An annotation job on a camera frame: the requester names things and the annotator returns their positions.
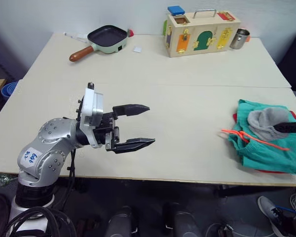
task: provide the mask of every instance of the green door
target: green door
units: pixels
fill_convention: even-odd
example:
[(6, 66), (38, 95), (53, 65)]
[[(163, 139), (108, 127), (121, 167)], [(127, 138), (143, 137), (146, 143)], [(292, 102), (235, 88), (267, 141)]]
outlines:
[(212, 36), (213, 36), (213, 33), (211, 31), (204, 31), (203, 33), (201, 33), (197, 38), (198, 44), (197, 44), (197, 47), (194, 48), (194, 50), (207, 49), (208, 48), (207, 41)]

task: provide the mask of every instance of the black cylinder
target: black cylinder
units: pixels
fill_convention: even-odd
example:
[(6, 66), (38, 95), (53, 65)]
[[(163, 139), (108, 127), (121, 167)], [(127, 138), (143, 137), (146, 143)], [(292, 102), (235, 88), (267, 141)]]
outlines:
[(45, 187), (28, 187), (18, 184), (15, 202), (21, 207), (44, 206), (53, 198), (54, 184)]

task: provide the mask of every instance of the shoe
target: shoe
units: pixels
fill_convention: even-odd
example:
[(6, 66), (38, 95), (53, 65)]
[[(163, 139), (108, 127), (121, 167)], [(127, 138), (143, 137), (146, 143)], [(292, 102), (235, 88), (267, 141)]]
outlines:
[(283, 229), (282, 212), (265, 196), (258, 198), (258, 206), (261, 212), (270, 220), (272, 229), (278, 237), (288, 237), (288, 233)]

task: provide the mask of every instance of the wooden box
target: wooden box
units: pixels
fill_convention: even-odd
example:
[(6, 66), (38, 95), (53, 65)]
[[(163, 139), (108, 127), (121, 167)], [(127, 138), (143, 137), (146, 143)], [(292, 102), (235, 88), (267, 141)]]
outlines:
[(240, 20), (230, 11), (168, 15), (165, 44), (170, 57), (226, 51), (239, 26)]

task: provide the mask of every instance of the wooden handle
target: wooden handle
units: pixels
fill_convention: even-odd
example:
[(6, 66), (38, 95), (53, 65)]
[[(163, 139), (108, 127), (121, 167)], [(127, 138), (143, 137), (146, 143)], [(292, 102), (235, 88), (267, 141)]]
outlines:
[(80, 58), (83, 58), (85, 55), (92, 53), (92, 52), (93, 52), (92, 46), (88, 46), (88, 47), (70, 55), (69, 60), (72, 62), (78, 61)]

